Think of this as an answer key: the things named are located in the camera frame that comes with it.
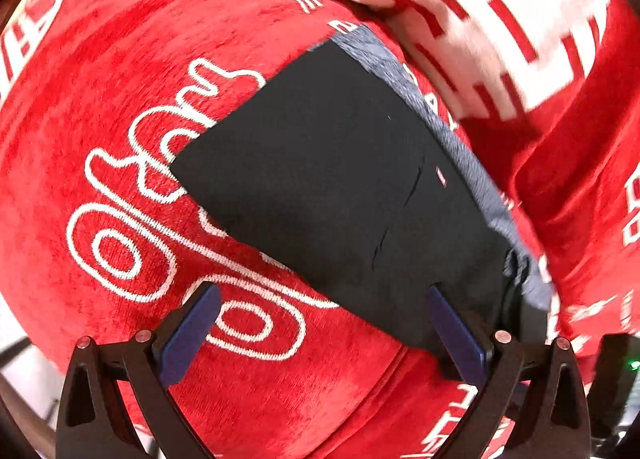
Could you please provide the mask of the black pants patterned grey waistband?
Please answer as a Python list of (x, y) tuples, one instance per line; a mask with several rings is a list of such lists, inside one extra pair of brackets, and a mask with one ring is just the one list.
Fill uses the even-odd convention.
[(436, 347), (431, 287), (546, 337), (552, 290), (494, 182), (366, 26), (304, 52), (170, 169), (233, 239), (401, 343)]

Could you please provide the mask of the red white folded quilt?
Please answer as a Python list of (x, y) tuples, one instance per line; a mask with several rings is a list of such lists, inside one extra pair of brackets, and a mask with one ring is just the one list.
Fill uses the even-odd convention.
[(624, 0), (382, 11), (554, 266), (639, 253), (639, 21)]

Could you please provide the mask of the red blanket white lettering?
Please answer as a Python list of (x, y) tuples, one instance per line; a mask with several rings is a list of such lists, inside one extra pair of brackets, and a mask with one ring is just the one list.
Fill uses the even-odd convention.
[(171, 173), (178, 153), (314, 46), (358, 26), (482, 164), (582, 356), (639, 328), (639, 253), (554, 266), (428, 75), (356, 0), (32, 0), (2, 35), (1, 293), (59, 368), (215, 279), (222, 317), (177, 401), (225, 458), (431, 458), (472, 401), (435, 357), (236, 241)]

